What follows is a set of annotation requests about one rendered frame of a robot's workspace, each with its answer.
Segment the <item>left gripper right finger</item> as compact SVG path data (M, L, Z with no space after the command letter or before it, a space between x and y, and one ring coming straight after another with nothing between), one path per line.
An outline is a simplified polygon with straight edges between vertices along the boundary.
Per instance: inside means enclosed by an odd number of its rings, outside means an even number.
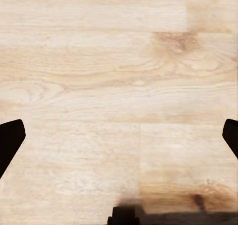
M222 136L238 159L238 121L227 119Z

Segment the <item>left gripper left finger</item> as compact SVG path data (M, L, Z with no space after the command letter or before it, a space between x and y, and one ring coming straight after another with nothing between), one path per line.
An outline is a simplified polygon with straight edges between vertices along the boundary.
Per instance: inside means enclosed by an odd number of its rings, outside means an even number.
M21 119L0 124L0 179L26 138Z

